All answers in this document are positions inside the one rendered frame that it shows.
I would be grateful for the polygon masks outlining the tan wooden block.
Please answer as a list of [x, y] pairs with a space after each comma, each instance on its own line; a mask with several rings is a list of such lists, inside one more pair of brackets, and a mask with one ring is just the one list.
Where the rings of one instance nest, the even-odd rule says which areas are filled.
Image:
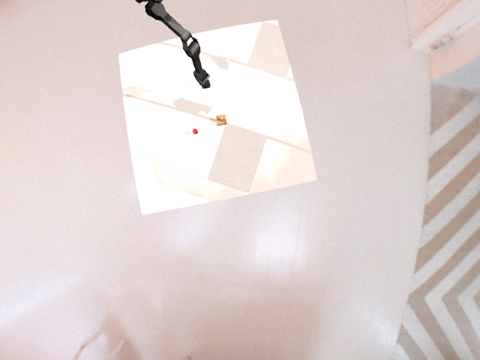
[[[222, 121], [221, 121], [221, 119], [220, 119], [220, 116], [223, 117], [223, 118], [222, 118]], [[219, 125], [226, 125], [226, 124], [227, 124], [225, 114], [223, 114], [223, 115], [216, 115], [216, 117], [217, 117], [218, 126], [219, 126]]]

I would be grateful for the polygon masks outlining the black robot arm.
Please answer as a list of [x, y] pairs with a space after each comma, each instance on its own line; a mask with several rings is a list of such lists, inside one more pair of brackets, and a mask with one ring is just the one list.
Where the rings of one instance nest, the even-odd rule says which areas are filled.
[[[145, 12], [155, 20], [160, 20], [164, 25], [171, 29], [182, 41], [182, 48], [186, 55], [192, 59], [194, 66], [193, 75], [196, 81], [202, 86], [202, 89], [210, 88], [209, 82], [209, 73], [203, 69], [203, 66], [200, 61], [200, 43], [195, 37], [192, 37], [192, 34], [183, 28], [172, 16], [170, 16], [164, 5], [161, 3], [163, 0], [136, 0], [137, 3], [148, 2], [145, 5]], [[188, 45], [188, 40], [192, 39], [191, 43]]]

